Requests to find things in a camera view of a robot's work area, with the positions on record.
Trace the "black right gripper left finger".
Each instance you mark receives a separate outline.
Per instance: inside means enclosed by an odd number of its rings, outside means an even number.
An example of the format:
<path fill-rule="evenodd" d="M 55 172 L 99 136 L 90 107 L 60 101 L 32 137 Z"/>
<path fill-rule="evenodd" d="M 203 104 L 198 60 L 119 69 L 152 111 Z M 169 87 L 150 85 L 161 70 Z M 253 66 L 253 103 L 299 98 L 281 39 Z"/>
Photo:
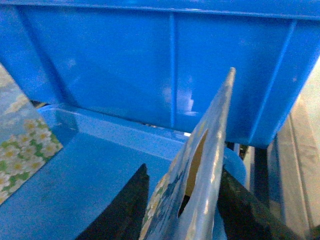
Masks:
<path fill-rule="evenodd" d="M 150 176 L 142 164 L 77 240 L 138 240 L 148 203 Z"/>

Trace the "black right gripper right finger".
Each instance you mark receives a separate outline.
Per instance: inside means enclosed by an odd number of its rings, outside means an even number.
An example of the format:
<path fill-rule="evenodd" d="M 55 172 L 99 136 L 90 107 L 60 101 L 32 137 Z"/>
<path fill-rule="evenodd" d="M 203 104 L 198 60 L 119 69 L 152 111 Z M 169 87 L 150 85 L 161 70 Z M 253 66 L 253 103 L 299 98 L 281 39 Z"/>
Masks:
<path fill-rule="evenodd" d="M 225 167 L 217 201 L 228 240 L 302 240 L 281 223 Z"/>

